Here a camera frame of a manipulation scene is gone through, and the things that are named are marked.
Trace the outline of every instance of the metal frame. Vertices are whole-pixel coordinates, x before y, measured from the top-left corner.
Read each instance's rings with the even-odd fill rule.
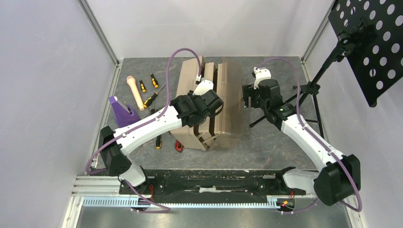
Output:
[[[329,8],[327,9],[327,12],[326,12],[325,16],[323,17],[322,21],[320,22],[320,25],[319,25],[319,27],[317,28],[317,30],[316,30],[314,36],[312,37],[311,42],[309,43],[307,49],[305,50],[303,56],[301,57],[303,64],[304,64],[304,63],[309,59],[309,57],[311,56],[312,51],[313,51],[314,48],[316,47],[316,44],[318,43],[319,39],[322,37],[322,34],[323,34],[323,32],[325,31],[326,26],[329,24],[329,19],[328,19],[328,17],[329,17],[330,11],[332,10],[333,5],[335,4],[335,1],[336,1],[336,0],[333,0],[333,1],[332,1],[332,4],[331,4],[331,5],[329,6]]]
[[[82,207],[148,207],[138,204],[138,197],[119,195],[120,182],[116,177],[106,176],[77,176],[68,204],[62,228],[75,228],[77,226]],[[240,203],[240,204],[164,204],[171,208],[268,208],[273,209],[277,199],[289,196],[268,195],[267,203]],[[295,198],[315,198],[315,195],[295,196]],[[356,205],[356,197],[346,199],[351,205]],[[361,213],[347,209],[353,228],[367,228]]]
[[[112,77],[112,83],[111,83],[111,86],[109,87],[108,95],[104,101],[105,106],[104,106],[104,109],[102,112],[101,120],[98,123],[98,127],[97,127],[98,130],[97,130],[96,135],[94,136],[94,140],[92,142],[92,150],[90,152],[89,157],[92,155],[93,152],[95,152],[96,149],[98,149],[99,133],[100,133],[101,129],[105,126],[106,120],[107,120],[109,112],[111,110],[111,105],[109,105],[108,98],[110,96],[113,96],[113,94],[115,94],[117,81],[118,81],[121,69],[122,69],[122,62],[119,63],[115,67],[114,75]],[[97,164],[98,164],[98,156],[96,156],[93,159],[93,161],[91,163],[91,168],[96,168]]]
[[[91,10],[91,7],[89,6],[87,0],[78,0],[78,3],[80,4],[81,8],[83,9],[84,13],[86,14],[89,23],[91,24],[92,28],[94,28],[94,31],[96,35],[98,36],[99,40],[101,41],[102,45],[104,46],[106,52],[109,55],[109,58],[111,61],[117,66],[120,61],[116,57],[116,54],[114,53],[111,45],[108,42],[108,39],[106,38],[104,32],[101,29],[101,26],[99,25],[98,21],[95,18],[94,13]]]

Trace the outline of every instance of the purple object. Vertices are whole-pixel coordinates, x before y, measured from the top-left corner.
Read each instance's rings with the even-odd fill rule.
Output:
[[[120,102],[117,97],[111,96],[109,102],[112,106],[115,122],[119,127],[126,127],[140,120],[136,111],[130,105]]]

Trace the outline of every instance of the screwdriver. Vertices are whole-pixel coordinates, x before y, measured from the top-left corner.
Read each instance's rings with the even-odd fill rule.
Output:
[[[158,88],[158,81],[157,81],[157,79],[155,79],[154,74],[151,72],[151,69],[150,69],[150,67],[148,66],[148,64],[147,64],[147,67],[148,67],[148,70],[150,71],[150,77],[151,77],[151,80],[153,81],[154,88]]]
[[[144,101],[144,108],[147,108],[150,106],[155,98],[158,96],[158,92],[164,88],[166,84],[164,84],[157,92],[155,92],[150,98],[148,98],[146,101]]]
[[[140,78],[140,87],[141,87],[141,91],[142,91],[143,93],[145,93],[147,90],[145,89],[144,83],[143,83],[143,81],[141,80],[140,73],[137,72],[137,74],[139,75],[139,78]]]
[[[154,107],[150,110],[150,115],[154,114],[155,111],[156,111],[155,110],[155,104],[156,104],[156,102],[154,103]],[[155,141],[155,147],[157,149],[161,149],[162,146],[163,146],[163,141],[161,139],[161,135],[158,135],[157,140]]]

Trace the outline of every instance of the gray wall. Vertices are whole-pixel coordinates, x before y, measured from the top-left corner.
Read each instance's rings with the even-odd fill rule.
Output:
[[[332,1],[88,0],[118,58],[302,56]]]
[[[57,228],[114,66],[76,0],[0,2],[0,227]]]
[[[336,42],[328,25],[307,61],[310,76],[316,74]],[[362,215],[368,227],[401,227],[403,80],[384,93],[375,108],[368,107],[347,60],[334,63],[319,84],[319,105],[330,142],[361,161]]]

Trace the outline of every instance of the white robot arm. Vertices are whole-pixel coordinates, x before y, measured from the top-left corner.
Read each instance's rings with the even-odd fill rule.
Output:
[[[121,176],[134,187],[145,182],[146,176],[142,168],[131,163],[127,157],[128,154],[146,141],[167,131],[185,125],[192,127],[202,123],[207,116],[218,115],[222,109],[218,112],[216,110],[223,106],[223,101],[212,89],[213,83],[203,80],[197,85],[192,95],[182,95],[173,99],[162,116],[163,110],[160,110],[127,127],[118,128],[114,131],[109,126],[103,128],[100,132],[99,146],[120,135],[123,136],[100,153],[106,166],[107,175]],[[147,122],[150,122],[147,126],[136,128]]]
[[[278,82],[271,79],[271,74],[267,69],[255,68],[254,76],[255,83],[244,85],[242,88],[244,105],[262,109],[264,116],[251,124],[251,127],[259,121],[267,119],[294,140],[310,157],[318,170],[318,172],[310,172],[288,167],[279,175],[283,185],[290,189],[301,189],[314,193],[329,206],[352,195],[354,189],[338,162],[331,156],[333,153],[347,167],[357,188],[360,189],[359,160],[354,155],[345,156],[335,149],[317,134],[300,115],[303,124],[301,125],[295,107],[283,102]],[[326,151],[323,146],[329,148],[330,151]]]

